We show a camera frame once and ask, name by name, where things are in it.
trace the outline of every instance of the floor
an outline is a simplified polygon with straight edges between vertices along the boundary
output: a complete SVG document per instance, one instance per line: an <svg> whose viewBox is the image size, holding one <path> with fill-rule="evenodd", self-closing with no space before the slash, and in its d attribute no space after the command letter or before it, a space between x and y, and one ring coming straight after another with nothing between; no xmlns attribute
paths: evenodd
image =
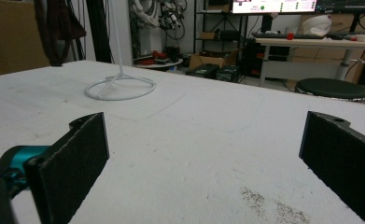
<svg viewBox="0 0 365 224"><path fill-rule="evenodd" d="M240 84L249 86L259 86L259 79L256 77L245 77ZM293 91L295 82L285 80L266 80L263 88L279 90L279 91Z"/></svg>

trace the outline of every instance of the desk leg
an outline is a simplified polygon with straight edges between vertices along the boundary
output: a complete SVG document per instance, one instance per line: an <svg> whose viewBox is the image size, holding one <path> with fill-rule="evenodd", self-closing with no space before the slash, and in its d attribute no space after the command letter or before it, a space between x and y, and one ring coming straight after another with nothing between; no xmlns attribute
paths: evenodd
<svg viewBox="0 0 365 224"><path fill-rule="evenodd" d="M348 67L350 65L351 54L353 53L352 51L353 50L351 50L351 49L347 49L345 51L343 61L339 64L339 67L337 68L337 71L336 71L336 77L335 77L336 79L339 79L339 80L345 79L345 77L347 75Z"/></svg>
<svg viewBox="0 0 365 224"><path fill-rule="evenodd" d="M260 71L260 79L259 79L259 86L263 86L264 80L266 79L266 63L269 62L269 52L270 52L270 46L266 46L266 49L264 50L264 57L261 64L261 71Z"/></svg>

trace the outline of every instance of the black pole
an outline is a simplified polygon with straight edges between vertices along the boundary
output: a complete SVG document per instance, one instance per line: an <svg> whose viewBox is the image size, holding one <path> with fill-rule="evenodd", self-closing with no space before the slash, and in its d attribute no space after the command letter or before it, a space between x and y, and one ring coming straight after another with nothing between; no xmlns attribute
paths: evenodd
<svg viewBox="0 0 365 224"><path fill-rule="evenodd" d="M354 13L354 19L351 23L349 32L355 32L355 29L357 28L357 25L359 23L360 13Z"/></svg>
<svg viewBox="0 0 365 224"><path fill-rule="evenodd" d="M75 13L75 11L73 10L73 6L72 6L72 2L71 0L67 0L66 4L68 5L69 8L72 9L72 11ZM80 41L80 38L76 38L75 39L75 43L77 44L77 56L79 58L79 60L84 60L86 59L86 55L84 55L83 53L83 48L82 48L82 43Z"/></svg>
<svg viewBox="0 0 365 224"><path fill-rule="evenodd" d="M95 59L97 62L112 63L109 38L106 29L104 3L101 0L86 0L86 6L89 13Z"/></svg>

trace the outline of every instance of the red object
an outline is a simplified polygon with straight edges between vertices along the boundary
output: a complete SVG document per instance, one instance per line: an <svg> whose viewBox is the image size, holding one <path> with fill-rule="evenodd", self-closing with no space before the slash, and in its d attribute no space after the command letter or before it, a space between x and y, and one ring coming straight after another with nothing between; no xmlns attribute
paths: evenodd
<svg viewBox="0 0 365 224"><path fill-rule="evenodd" d="M138 62L138 64L142 64L142 65L151 65L151 64L155 64L156 61L154 59L143 59L141 61Z"/></svg>
<svg viewBox="0 0 365 224"><path fill-rule="evenodd" d="M293 39L293 33L288 33L287 40L292 40L292 39Z"/></svg>
<svg viewBox="0 0 365 224"><path fill-rule="evenodd" d="M153 50L152 55L155 59L167 59L167 54L161 51Z"/></svg>

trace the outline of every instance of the white desk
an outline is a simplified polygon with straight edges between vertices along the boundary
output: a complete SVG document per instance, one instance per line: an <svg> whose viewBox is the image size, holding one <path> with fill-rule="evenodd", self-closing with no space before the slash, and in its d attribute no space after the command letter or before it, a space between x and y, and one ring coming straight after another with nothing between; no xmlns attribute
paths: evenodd
<svg viewBox="0 0 365 224"><path fill-rule="evenodd" d="M0 157L105 112L110 159L71 223L361 223L298 155L308 110L365 134L365 105L132 67L157 89L123 102L84 95L118 70L77 62L0 76ZM20 223L39 223L31 192L12 202Z"/></svg>
<svg viewBox="0 0 365 224"><path fill-rule="evenodd" d="M331 40L324 41L321 39L273 39L257 38L257 43L265 46L263 64L260 71L260 86L264 83L266 77L292 78L300 80L305 76L310 77L332 77L344 80L347 73L352 50L365 49L365 42L349 40ZM339 66L320 65L312 63L285 63L269 61L270 46L278 47L303 47L303 48L327 48L327 49L345 49L343 61Z"/></svg>

